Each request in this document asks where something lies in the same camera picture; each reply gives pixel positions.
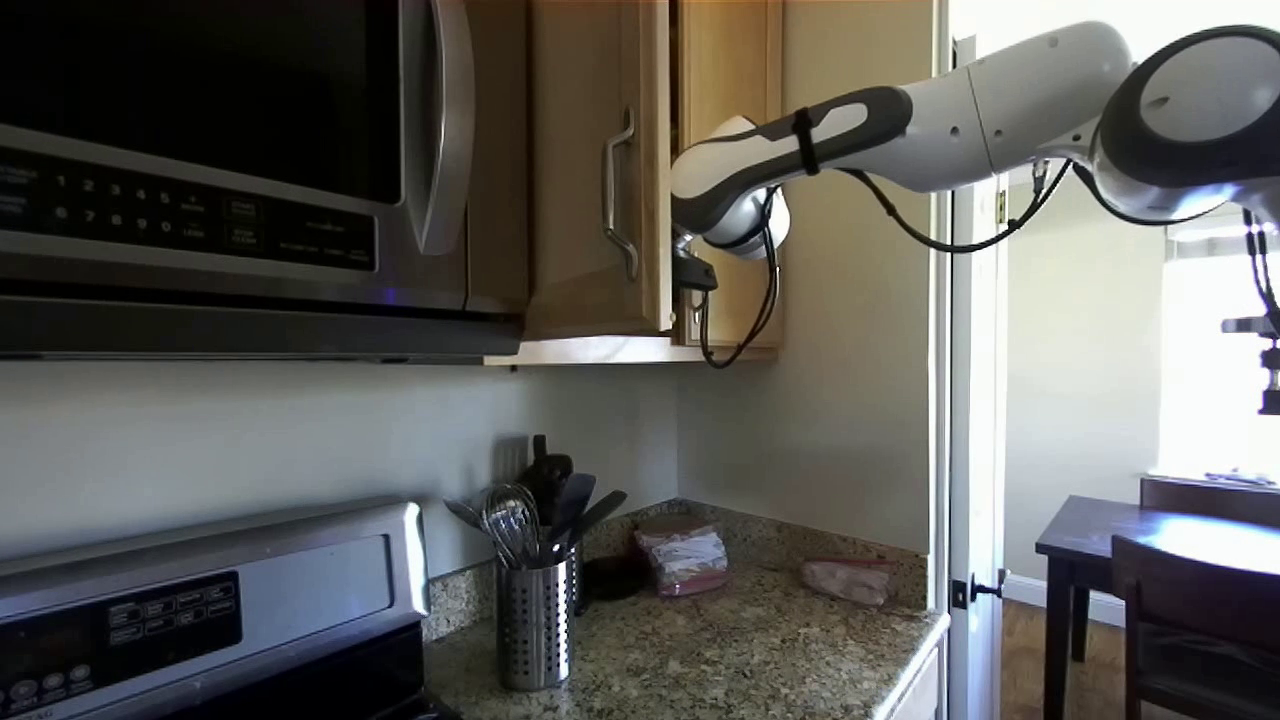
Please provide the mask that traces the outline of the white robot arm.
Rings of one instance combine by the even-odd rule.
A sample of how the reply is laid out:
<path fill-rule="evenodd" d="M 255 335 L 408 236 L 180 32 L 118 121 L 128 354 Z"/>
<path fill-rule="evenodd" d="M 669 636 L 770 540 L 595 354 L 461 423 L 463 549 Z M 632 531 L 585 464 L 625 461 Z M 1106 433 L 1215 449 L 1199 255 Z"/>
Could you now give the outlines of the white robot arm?
<path fill-rule="evenodd" d="M 672 223 L 725 253 L 763 240 L 787 178 L 868 173 L 946 193 L 1068 160 L 1126 223 L 1182 223 L 1237 206 L 1276 217 L 1280 32 L 1221 26 L 1131 61 L 1078 19 L 930 81 L 857 90 L 790 118 L 731 121 L 672 163 Z"/>

